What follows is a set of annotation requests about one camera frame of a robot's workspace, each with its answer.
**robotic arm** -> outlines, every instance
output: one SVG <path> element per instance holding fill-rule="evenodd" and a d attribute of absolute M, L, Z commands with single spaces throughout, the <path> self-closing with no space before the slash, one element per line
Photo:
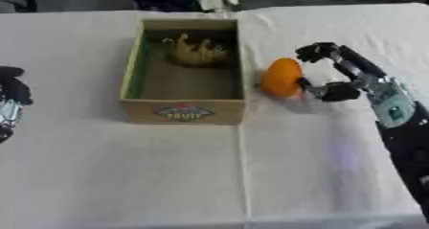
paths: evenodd
<path fill-rule="evenodd" d="M 395 168 L 429 222 L 429 112 L 414 100 L 403 84 L 346 46 L 315 43 L 297 51 L 298 59 L 317 62 L 330 58 L 350 81 L 313 86 L 297 83 L 316 99 L 340 102 L 357 99 L 363 91 L 378 119 L 381 138 Z"/>
<path fill-rule="evenodd" d="M 25 105 L 33 103 L 30 88 L 17 79 L 24 70 L 0 66 L 0 143 L 13 135 Z"/>

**table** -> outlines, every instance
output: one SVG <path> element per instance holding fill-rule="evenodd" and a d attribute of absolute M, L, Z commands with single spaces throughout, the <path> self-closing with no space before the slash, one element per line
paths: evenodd
<path fill-rule="evenodd" d="M 119 85 L 141 18 L 237 17 L 248 108 L 241 126 L 138 126 Z M 429 105 L 429 12 L 417 4 L 0 15 L 0 64 L 35 104 L 0 147 L 0 227 L 425 228 L 364 99 L 276 102 L 255 71 L 315 41 L 347 44 Z M 326 62 L 314 81 L 340 79 Z"/>

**white object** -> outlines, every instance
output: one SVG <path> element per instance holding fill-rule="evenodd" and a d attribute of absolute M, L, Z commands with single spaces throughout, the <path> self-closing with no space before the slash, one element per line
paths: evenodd
<path fill-rule="evenodd" d="M 275 102 L 251 76 L 316 41 L 346 44 L 429 105 L 423 5 L 272 8 L 239 19 L 248 88 L 241 126 L 137 126 L 118 95 L 144 11 L 0 15 L 0 64 L 34 92 L 0 146 L 0 227 L 426 228 L 364 99 Z M 312 81 L 342 79 L 305 64 Z"/>

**metal part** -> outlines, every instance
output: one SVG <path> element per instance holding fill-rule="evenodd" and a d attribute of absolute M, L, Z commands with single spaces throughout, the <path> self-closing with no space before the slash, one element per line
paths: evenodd
<path fill-rule="evenodd" d="M 7 100 L 0 108 L 0 126 L 14 128 L 21 118 L 22 108 L 14 100 Z"/>

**yellow toy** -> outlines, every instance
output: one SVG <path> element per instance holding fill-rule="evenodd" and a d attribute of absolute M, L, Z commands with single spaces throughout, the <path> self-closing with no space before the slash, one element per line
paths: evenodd
<path fill-rule="evenodd" d="M 186 42 L 188 38 L 187 34 L 182 34 L 177 41 L 171 38 L 163 40 L 170 45 L 168 51 L 170 58 L 178 64 L 193 68 L 210 68 L 228 56 L 228 52 L 222 46 L 216 45 L 212 48 L 210 39 L 204 39 L 198 45 L 191 45 Z"/>

